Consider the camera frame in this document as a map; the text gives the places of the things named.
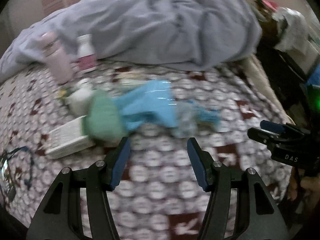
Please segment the operator right hand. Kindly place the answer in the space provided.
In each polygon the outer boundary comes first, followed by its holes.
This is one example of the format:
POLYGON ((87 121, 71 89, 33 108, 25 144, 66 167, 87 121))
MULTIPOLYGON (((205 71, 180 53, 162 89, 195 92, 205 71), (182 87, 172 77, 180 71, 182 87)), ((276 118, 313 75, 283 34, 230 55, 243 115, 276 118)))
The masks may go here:
POLYGON ((295 175, 302 175, 304 172, 304 170, 292 168, 287 189, 287 199, 295 200, 298 196, 298 189, 304 189, 305 205, 309 210, 313 210, 319 202, 319 175, 316 177, 303 176, 300 182, 297 182, 295 175))

